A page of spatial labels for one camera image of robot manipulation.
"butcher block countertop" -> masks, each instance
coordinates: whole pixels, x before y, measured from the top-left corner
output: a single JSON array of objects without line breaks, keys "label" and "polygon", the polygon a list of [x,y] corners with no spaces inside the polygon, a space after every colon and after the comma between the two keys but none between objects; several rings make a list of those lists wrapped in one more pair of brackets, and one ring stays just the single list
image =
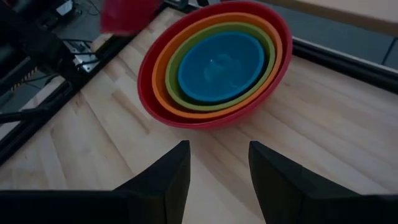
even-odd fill
[{"label": "butcher block countertop", "polygon": [[108,63],[0,167],[0,189],[114,189],[188,139],[183,222],[264,223],[248,164],[255,139],[358,193],[398,193],[398,96],[298,57],[272,96],[236,124],[194,131],[153,119],[139,101],[137,74],[150,45],[182,16],[164,10]]}]

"wood grain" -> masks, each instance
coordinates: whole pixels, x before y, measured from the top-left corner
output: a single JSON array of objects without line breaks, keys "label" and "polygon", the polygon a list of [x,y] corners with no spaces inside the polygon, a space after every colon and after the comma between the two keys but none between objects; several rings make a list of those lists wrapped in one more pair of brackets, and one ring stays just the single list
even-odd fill
[{"label": "wood grain", "polygon": [[1,189],[113,189],[189,139],[184,223],[264,223],[248,167],[256,139],[361,194],[398,192],[398,97],[294,57],[272,96],[230,127],[154,120],[137,95],[146,50],[177,18],[165,10],[0,167]]}]

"red bowl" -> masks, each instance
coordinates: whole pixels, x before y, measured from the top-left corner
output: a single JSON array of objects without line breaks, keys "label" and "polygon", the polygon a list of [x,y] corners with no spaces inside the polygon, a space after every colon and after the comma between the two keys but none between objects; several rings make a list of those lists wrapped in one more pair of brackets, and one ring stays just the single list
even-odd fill
[{"label": "red bowl", "polygon": [[[156,99],[152,89],[152,70],[155,65],[157,56],[167,45],[167,43],[179,32],[181,32],[186,26],[199,21],[200,19],[225,13],[225,12],[246,12],[256,16],[259,16],[268,22],[270,22],[280,35],[282,45],[284,46],[284,52],[282,54],[282,64],[280,70],[275,77],[274,81],[269,87],[261,93],[252,103],[246,107],[241,108],[234,113],[227,114],[220,118],[210,120],[194,120],[179,117],[169,111],[167,111]],[[203,128],[217,128],[226,125],[245,114],[251,112],[261,102],[263,102],[276,88],[284,76],[287,67],[292,58],[292,34],[287,27],[287,24],[281,18],[278,13],[269,9],[263,4],[256,2],[246,1],[230,1],[222,2],[212,6],[207,6],[191,12],[187,16],[181,18],[179,21],[170,26],[160,37],[152,44],[148,52],[146,53],[144,60],[141,64],[138,76],[138,94],[141,103],[144,108],[151,114],[155,119],[179,128],[190,128],[190,129],[203,129]]]}]

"green bowl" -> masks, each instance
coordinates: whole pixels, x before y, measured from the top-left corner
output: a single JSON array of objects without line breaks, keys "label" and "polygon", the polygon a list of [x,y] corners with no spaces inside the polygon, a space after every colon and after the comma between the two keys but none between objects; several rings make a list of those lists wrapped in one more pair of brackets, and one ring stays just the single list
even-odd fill
[{"label": "green bowl", "polygon": [[[199,41],[207,38],[210,35],[226,31],[240,31],[255,37],[261,43],[262,47],[265,50],[267,64],[264,65],[264,74],[260,75],[260,79],[258,79],[258,82],[243,95],[225,103],[220,103],[218,105],[206,105],[204,104],[204,102],[195,101],[189,98],[182,91],[177,79],[178,68],[185,54]],[[260,88],[260,86],[267,80],[274,66],[274,63],[274,44],[272,43],[271,38],[262,29],[245,22],[223,22],[217,25],[207,27],[206,29],[199,31],[196,34],[193,34],[175,51],[167,65],[165,84],[169,95],[173,98],[175,102],[177,102],[181,106],[195,111],[218,111],[236,105],[252,95],[254,92],[256,92]]]}]

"blue bowl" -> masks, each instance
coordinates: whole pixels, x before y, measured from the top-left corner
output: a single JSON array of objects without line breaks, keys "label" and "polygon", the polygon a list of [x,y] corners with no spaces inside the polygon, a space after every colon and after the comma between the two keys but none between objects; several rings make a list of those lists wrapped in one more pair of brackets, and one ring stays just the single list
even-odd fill
[{"label": "blue bowl", "polygon": [[222,32],[197,43],[178,68],[178,84],[205,103],[231,100],[249,90],[264,65],[260,42],[243,32]]}]

